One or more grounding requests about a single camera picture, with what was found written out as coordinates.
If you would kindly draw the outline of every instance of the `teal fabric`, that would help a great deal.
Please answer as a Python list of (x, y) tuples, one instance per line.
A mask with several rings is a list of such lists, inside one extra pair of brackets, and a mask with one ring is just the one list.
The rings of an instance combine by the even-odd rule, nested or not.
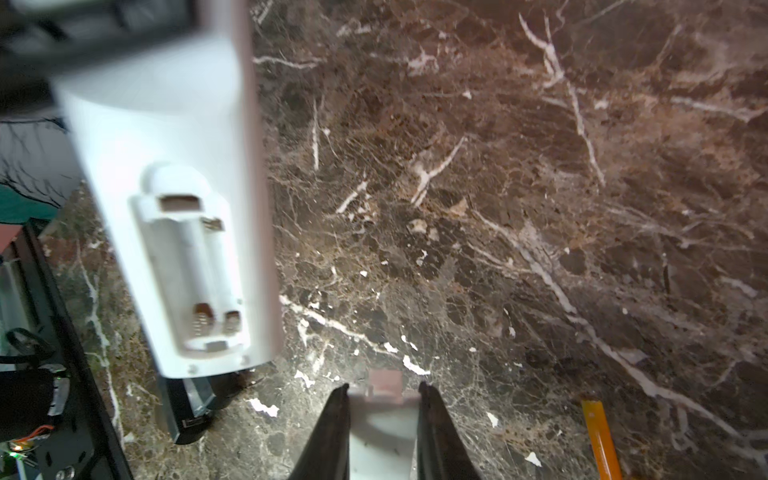
[(0, 185), (0, 223), (22, 225), (30, 218), (51, 220), (58, 208), (17, 194), (12, 188)]

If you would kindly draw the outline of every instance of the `red wire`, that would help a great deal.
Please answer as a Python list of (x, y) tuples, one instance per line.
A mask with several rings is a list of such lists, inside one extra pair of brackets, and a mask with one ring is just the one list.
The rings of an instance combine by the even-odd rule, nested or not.
[(53, 425), (40, 425), (31, 434), (25, 436), (23, 439), (14, 440), (13, 442), (26, 442), (27, 440), (40, 435), (43, 430), (53, 430)]

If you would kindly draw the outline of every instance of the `yellow stick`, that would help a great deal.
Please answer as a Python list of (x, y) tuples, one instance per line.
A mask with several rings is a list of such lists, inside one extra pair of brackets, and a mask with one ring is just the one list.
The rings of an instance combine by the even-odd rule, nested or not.
[(616, 448), (605, 418), (603, 402), (581, 400), (581, 409), (587, 421), (587, 431), (592, 442), (594, 459), (598, 463), (600, 480), (621, 480), (621, 467), (616, 458)]

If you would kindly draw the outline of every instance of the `orange marker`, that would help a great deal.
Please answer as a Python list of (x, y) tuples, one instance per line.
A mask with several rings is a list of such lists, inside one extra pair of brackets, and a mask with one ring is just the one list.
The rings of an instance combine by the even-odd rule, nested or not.
[(621, 467), (616, 458), (616, 448), (611, 438), (611, 430), (608, 429), (603, 402), (581, 400), (581, 409), (587, 421), (587, 431), (592, 442), (594, 459), (598, 463), (600, 480), (621, 480)]

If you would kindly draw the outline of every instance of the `marble surface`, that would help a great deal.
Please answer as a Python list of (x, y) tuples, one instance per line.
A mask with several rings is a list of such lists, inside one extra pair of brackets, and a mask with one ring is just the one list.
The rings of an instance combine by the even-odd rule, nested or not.
[(153, 420), (85, 188), (45, 241), (136, 478), (285, 478), (370, 368), (438, 386), (484, 478), (597, 478), (583, 396), (625, 478), (768, 475), (767, 3), (251, 13), (286, 344), (203, 441)]

